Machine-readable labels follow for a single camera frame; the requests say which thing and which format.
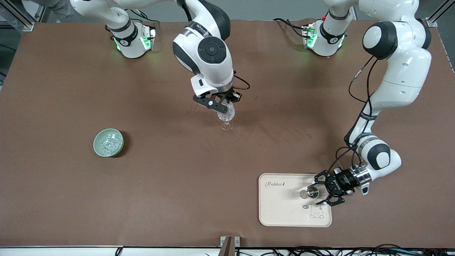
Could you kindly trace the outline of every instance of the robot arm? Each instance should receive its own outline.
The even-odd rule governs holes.
[[[242,96],[233,90],[231,53],[224,42],[230,35],[230,19],[223,10],[205,0],[177,3],[187,7],[194,16],[172,45],[177,60],[195,74],[191,79],[193,100],[225,114],[228,108],[223,102],[238,102]]]
[[[324,184],[330,195],[320,203],[331,206],[343,203],[342,196],[353,193],[355,187],[366,195],[371,181],[400,167],[398,153],[373,134],[371,128],[382,110],[405,107],[416,100],[431,64],[431,55],[426,50],[431,41],[430,33],[423,23],[414,19],[415,11],[412,17],[405,13],[397,18],[394,12],[379,15],[379,8],[367,6],[372,6],[379,19],[400,21],[373,24],[364,35],[364,49],[379,60],[387,59],[388,68],[378,90],[367,100],[356,123],[344,138],[347,146],[361,156],[362,163],[344,170],[337,168],[334,174],[324,171],[315,176],[314,183]],[[416,6],[405,7],[406,11],[417,10]],[[321,176],[325,176],[324,181],[319,180]]]
[[[163,0],[148,0],[152,5]],[[127,58],[138,58],[152,48],[155,30],[139,22],[131,21],[127,12],[117,5],[134,5],[134,0],[70,0],[73,8],[85,17],[102,20],[113,35],[117,49]]]
[[[330,56],[341,47],[353,18],[349,9],[359,0],[324,0],[324,3],[329,8],[329,15],[304,28],[304,35],[309,36],[304,44],[318,55]]]

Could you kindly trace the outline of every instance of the brown table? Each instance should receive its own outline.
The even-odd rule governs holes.
[[[233,21],[227,45],[252,87],[231,132],[192,101],[192,74],[172,54],[183,23],[162,23],[159,51],[134,60],[103,24],[36,24],[0,93],[0,245],[211,246],[237,235],[244,246],[455,247],[455,77],[434,29],[418,100],[374,126],[402,167],[334,207],[328,228],[259,223],[261,174],[318,173],[344,145],[362,107],[347,89],[369,57],[371,23],[354,21],[325,58],[282,24]],[[126,148],[105,159],[92,142],[110,127]]]

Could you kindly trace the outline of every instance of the metal frame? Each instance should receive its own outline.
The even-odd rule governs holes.
[[[357,11],[355,10],[355,6],[351,6],[351,8],[349,8],[349,11],[352,14],[352,19],[353,20],[358,20]]]
[[[23,13],[10,0],[0,0],[0,5],[11,13],[24,27],[23,31],[32,31],[35,22],[39,22],[44,14],[45,7],[39,6],[35,16],[32,17],[28,12]],[[0,22],[0,29],[13,29],[6,21]]]
[[[455,0],[445,0],[430,17],[425,18],[428,27],[437,27],[436,21],[453,5],[455,5]]]
[[[235,256],[235,238],[233,236],[226,236],[223,239],[223,245],[221,246],[218,256]]]

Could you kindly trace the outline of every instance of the metal bracket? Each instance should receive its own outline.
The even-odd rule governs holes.
[[[316,23],[312,23],[312,24],[309,24],[308,26],[302,26],[303,47],[305,49],[308,49],[308,44],[310,43],[309,42],[310,39],[308,37],[313,37],[315,34],[315,32],[314,32],[315,24]]]
[[[222,236],[220,237],[220,246],[218,256],[235,256],[235,247],[240,246],[240,237]]]
[[[157,29],[149,25],[142,24],[142,38],[144,41],[144,47],[149,48],[153,51],[155,45],[155,38],[157,36]]]
[[[325,180],[319,180],[320,177],[325,177]],[[344,203],[343,195],[346,194],[346,191],[342,190],[338,185],[335,185],[336,179],[334,176],[331,176],[328,170],[324,170],[321,173],[314,176],[314,185],[323,184],[325,189],[329,193],[326,199],[316,203],[317,205],[326,203],[330,206],[335,206]]]
[[[427,22],[427,26],[428,27],[438,27],[438,23],[436,21],[435,22],[431,22],[429,17],[426,17],[425,21]]]
[[[17,20],[15,28],[22,32],[31,32],[35,24],[35,19],[28,12],[23,12],[14,5],[11,0],[0,0],[0,6],[6,9]]]
[[[229,237],[229,236],[220,237],[220,246],[223,246],[223,243],[226,240],[226,237]],[[234,238],[235,247],[240,247],[240,237],[239,236],[232,236],[232,237]]]
[[[193,95],[193,100],[197,104],[204,106],[208,109],[212,109],[216,112],[220,112],[222,114],[226,114],[228,112],[228,108],[226,105],[222,104],[222,102],[226,99],[226,101],[236,103],[240,101],[240,98],[242,97],[241,93],[235,92],[232,88],[229,89],[227,92],[220,92],[220,93],[215,93],[212,94],[209,98],[202,96],[202,97],[197,97],[196,95]]]

